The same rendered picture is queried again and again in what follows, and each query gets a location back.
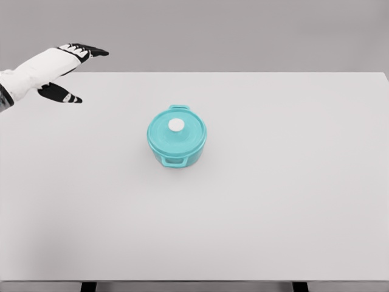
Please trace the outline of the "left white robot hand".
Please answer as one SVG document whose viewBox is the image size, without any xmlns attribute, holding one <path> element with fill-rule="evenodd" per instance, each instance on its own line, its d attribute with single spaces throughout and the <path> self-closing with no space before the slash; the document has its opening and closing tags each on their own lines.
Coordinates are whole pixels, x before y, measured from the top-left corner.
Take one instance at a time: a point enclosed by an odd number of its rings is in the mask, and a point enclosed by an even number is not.
<svg viewBox="0 0 389 292">
<path fill-rule="evenodd" d="M 58 103 L 82 103 L 82 99 L 54 83 L 54 81 L 76 70 L 81 64 L 94 57 L 106 57 L 109 52 L 80 43 L 67 43 L 52 47 L 19 65 L 15 71 L 27 81 L 29 89 Z"/>
</svg>

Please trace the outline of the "teal lid with white knob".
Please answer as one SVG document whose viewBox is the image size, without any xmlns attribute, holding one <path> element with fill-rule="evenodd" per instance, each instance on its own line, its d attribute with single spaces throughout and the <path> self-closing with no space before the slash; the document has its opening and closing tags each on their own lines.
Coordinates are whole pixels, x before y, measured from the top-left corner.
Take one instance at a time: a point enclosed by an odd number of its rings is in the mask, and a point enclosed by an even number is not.
<svg viewBox="0 0 389 292">
<path fill-rule="evenodd" d="M 205 144 L 207 128 L 189 106 L 172 105 L 152 119 L 146 136 L 150 147 L 159 153 L 186 155 Z"/>
</svg>

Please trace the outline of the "teal pot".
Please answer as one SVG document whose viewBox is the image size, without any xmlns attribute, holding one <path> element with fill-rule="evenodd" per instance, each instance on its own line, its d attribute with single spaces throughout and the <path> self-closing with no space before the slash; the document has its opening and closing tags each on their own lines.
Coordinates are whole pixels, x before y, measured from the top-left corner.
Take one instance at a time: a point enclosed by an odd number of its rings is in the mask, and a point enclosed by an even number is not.
<svg viewBox="0 0 389 292">
<path fill-rule="evenodd" d="M 204 145 L 192 153 L 187 153 L 186 155 L 177 155 L 177 156 L 165 155 L 163 153 L 159 153 L 151 147 L 150 149 L 154 153 L 157 161 L 160 162 L 164 167 L 179 169 L 179 168 L 191 166 L 194 163 L 196 163 L 202 154 Z"/>
</svg>

